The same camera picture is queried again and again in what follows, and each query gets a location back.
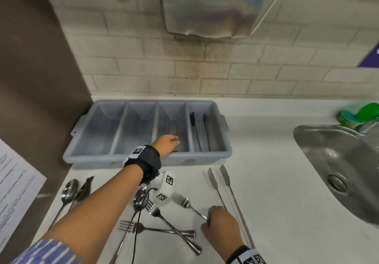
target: stainless steel sink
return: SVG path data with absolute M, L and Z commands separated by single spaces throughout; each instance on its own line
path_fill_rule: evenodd
M 338 125 L 301 125 L 296 143 L 351 213 L 379 224 L 379 154 L 359 133 Z

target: paper towel dispenser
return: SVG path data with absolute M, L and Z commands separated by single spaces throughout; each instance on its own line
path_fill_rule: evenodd
M 169 33 L 248 37 L 264 0 L 161 0 Z

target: silverware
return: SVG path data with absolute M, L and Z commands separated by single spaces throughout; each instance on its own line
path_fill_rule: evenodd
M 197 142 L 199 143 L 200 151 L 203 151 L 201 148 L 199 135 L 197 134 L 195 113 L 191 113 L 189 119 L 191 121 L 191 126 L 195 129 L 196 138 L 197 138 Z
M 206 131 L 206 143 L 208 144 L 208 151 L 211 151 L 211 144 L 209 142 L 209 132 L 208 132 L 208 116 L 206 113 L 203 114 L 203 123 L 205 126 L 205 131 Z
M 135 233 L 140 234 L 142 231 L 145 231 L 145 230 L 176 234 L 176 232 L 173 230 L 149 228 L 149 227 L 143 226 L 142 223 L 135 223 L 135 222 L 125 221 L 125 220 L 120 221 L 120 225 L 119 225 L 120 230 L 126 231 L 126 229 L 128 229 L 128 227 L 129 227 L 128 232 L 132 233 L 132 234 L 135 234 Z M 189 237 L 189 238 L 195 238 L 196 237 L 196 231 L 195 230 L 179 230 L 179 232 L 182 233 L 184 236 Z
M 131 217 L 131 221 L 133 221 L 133 218 L 136 216 L 137 213 L 139 213 L 142 209 L 144 209 L 144 207 L 147 203 L 147 199 L 148 199 L 147 197 L 145 197 L 146 193 L 147 193 L 147 186 L 143 186 L 135 194 L 135 196 L 133 198 L 133 208 L 134 208 L 135 212 L 134 212 L 133 216 Z M 117 258 L 120 254 L 120 251 L 121 251 L 122 245 L 124 244 L 125 238 L 128 235 L 130 226 L 131 226 L 131 223 L 129 224 L 128 228 L 126 229 L 124 236 L 122 237 L 122 239 L 121 239 L 121 241 L 120 241 L 120 243 L 116 249 L 116 252 L 113 254 L 113 257 L 112 257 L 111 261 L 109 262 L 109 264 L 115 264 L 117 262 Z
M 149 213 L 151 214 L 151 216 L 153 217 L 159 217 L 160 219 L 162 219 L 168 226 L 171 227 L 172 230 L 175 231 L 176 234 L 179 235 L 179 237 L 184 241 L 186 242 L 186 244 L 192 249 L 193 252 L 196 253 L 196 255 L 200 255 L 201 252 L 203 251 L 203 249 L 197 245 L 196 243 L 188 240 L 186 237 L 183 236 L 182 233 L 180 233 L 178 231 L 178 229 L 176 229 L 171 223 L 169 223 L 162 215 L 161 215 L 161 211 L 159 210 L 159 208 L 151 201 L 149 200 L 146 204 L 146 209 L 149 211 Z
M 78 189 L 79 189 L 79 181 L 77 179 L 72 179 L 66 184 L 61 194 L 61 200 L 63 202 L 63 205 L 61 209 L 59 209 L 58 213 L 56 214 L 53 222 L 51 223 L 49 227 L 49 230 L 55 224 L 55 221 L 57 220 L 58 216 L 61 214 L 62 209 L 75 199 L 75 196 L 78 193 Z
M 173 135 L 176 135 L 176 125 L 172 125 L 171 126 L 170 133 L 173 134 Z
M 213 188 L 217 191 L 218 196 L 219 196 L 220 199 L 221 199 L 222 206 L 224 207 L 224 209 L 225 209 L 226 211 L 228 211 L 228 210 L 226 209 L 226 206 L 225 206 L 224 201 L 222 200 L 222 197 L 221 197 L 220 191 L 218 191 L 218 184 L 217 184 L 217 181 L 216 181 L 216 179 L 215 179 L 215 176 L 213 175 L 213 172 L 212 172 L 212 169 L 211 169 L 211 168 L 208 169 L 208 176 L 209 176 L 209 180 L 211 181 L 211 184 L 212 184 Z
M 220 166 L 220 171 L 221 171 L 221 174 L 222 174 L 222 176 L 223 176 L 223 178 L 224 178 L 224 180 L 225 180 L 225 184 L 226 184 L 226 186 L 229 187 L 229 189 L 230 189 L 230 193 L 231 193 L 232 196 L 233 196 L 234 204 L 235 204 L 236 207 L 237 207 L 239 217 L 241 218 L 241 221 L 242 221 L 243 227 L 245 228 L 246 234 L 247 234 L 248 239 L 249 239 L 249 242 L 250 242 L 251 249 L 254 249 L 254 248 L 255 248 L 255 245 L 254 245 L 254 242 L 253 242 L 253 238 L 252 238 L 251 235 L 250 235 L 250 232 L 249 232 L 248 226 L 247 226 L 247 224 L 246 224 L 246 221 L 245 221 L 245 219 L 243 218 L 242 211 L 240 210 L 239 205 L 238 205 L 238 203 L 237 203 L 237 199 L 235 198 L 234 193 L 233 193 L 233 190 L 232 190 L 232 188 L 230 187 L 230 178 L 229 178 L 228 171 L 226 171 L 226 168 L 225 168 L 224 165 Z
M 89 196 L 89 194 L 91 193 L 91 182 L 93 178 L 94 178 L 93 176 L 87 178 L 86 182 L 79 189 L 79 192 L 76 195 L 75 199 L 73 200 L 69 211 L 71 211 L 75 206 L 77 206 L 80 202 L 82 202 L 84 199 L 86 199 Z
M 171 198 L 174 200 L 174 202 L 176 202 L 177 204 L 179 204 L 181 207 L 191 209 L 193 212 L 195 212 L 197 215 L 199 215 L 202 219 L 204 219 L 205 221 L 208 221 L 208 218 L 206 218 L 199 211 L 197 211 L 195 208 L 192 207 L 192 205 L 191 205 L 190 201 L 188 200 L 188 198 L 185 198 L 181 194 L 174 194 L 174 195 L 171 196 Z

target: brown panel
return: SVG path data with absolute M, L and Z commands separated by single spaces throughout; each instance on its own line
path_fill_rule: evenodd
M 0 0 L 0 138 L 47 177 L 0 263 L 31 243 L 69 165 L 69 132 L 92 104 L 48 0 Z

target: drain strainer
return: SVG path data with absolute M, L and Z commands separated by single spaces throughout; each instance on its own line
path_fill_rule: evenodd
M 348 192 L 348 187 L 346 185 L 346 182 L 338 175 L 329 174 L 328 183 L 329 183 L 329 186 L 337 192 L 341 192 L 341 193 Z

